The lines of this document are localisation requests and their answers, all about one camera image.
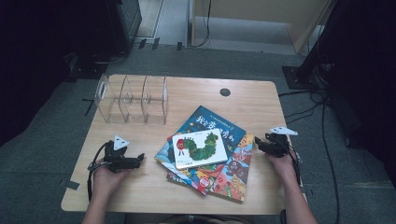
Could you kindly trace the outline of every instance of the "tabletop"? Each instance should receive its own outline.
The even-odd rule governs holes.
[[[110,80],[125,75],[112,75]],[[139,169],[134,169],[121,183],[109,202],[108,211],[124,213],[277,215],[285,208],[283,188],[264,153],[255,145],[243,202],[214,194],[202,195],[197,190],[168,181],[167,170],[154,160],[166,143],[199,105],[265,139],[265,133],[276,126],[286,126],[276,86],[270,81],[167,77],[168,107],[166,123],[109,123],[97,110],[81,149],[71,181],[77,190],[66,189],[62,201],[65,211],[86,211],[88,206],[88,165],[99,147],[117,134],[131,145],[126,157],[145,153]],[[229,96],[220,94],[228,89]]]

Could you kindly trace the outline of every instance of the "book stack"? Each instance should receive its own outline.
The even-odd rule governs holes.
[[[200,105],[154,159],[171,180],[244,201],[253,141],[253,134]]]

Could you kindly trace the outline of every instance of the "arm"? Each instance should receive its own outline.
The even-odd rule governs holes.
[[[285,190],[286,219],[288,224],[317,223],[297,183],[291,157],[286,155],[282,158],[275,158],[267,153],[265,153],[265,156],[273,163],[282,181]]]
[[[92,198],[88,205],[83,224],[105,223],[107,203],[111,195],[117,190],[120,182],[131,172],[123,170],[117,174],[112,173],[107,167],[102,166],[93,173]]]

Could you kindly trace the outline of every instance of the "forearm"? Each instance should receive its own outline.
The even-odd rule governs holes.
[[[106,216],[107,197],[93,196],[88,205],[82,224],[104,224]]]
[[[293,223],[317,223],[304,195],[301,193],[300,186],[295,178],[284,178],[282,180],[286,197],[286,219],[288,224]]]

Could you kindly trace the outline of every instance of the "wooden desk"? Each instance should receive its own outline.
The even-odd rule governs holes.
[[[120,79],[124,76],[111,76]],[[154,160],[165,139],[199,106],[213,110],[247,132],[264,139],[272,127],[285,125],[276,86],[268,81],[168,77],[168,115],[165,125],[106,123],[96,111],[71,180],[78,190],[67,189],[62,201],[65,211],[86,211],[87,167],[98,148],[115,134],[131,142],[126,157],[146,153],[140,169],[133,170],[113,195],[108,211],[125,213],[275,215],[284,208],[284,194],[274,168],[264,153],[252,150],[247,195],[243,203],[215,195],[202,195],[166,179],[167,170]],[[231,95],[219,91],[227,88]]]
[[[194,45],[195,17],[207,17],[209,0],[192,1],[191,44]],[[286,23],[294,49],[300,53],[331,10],[332,0],[213,0],[210,17]]]

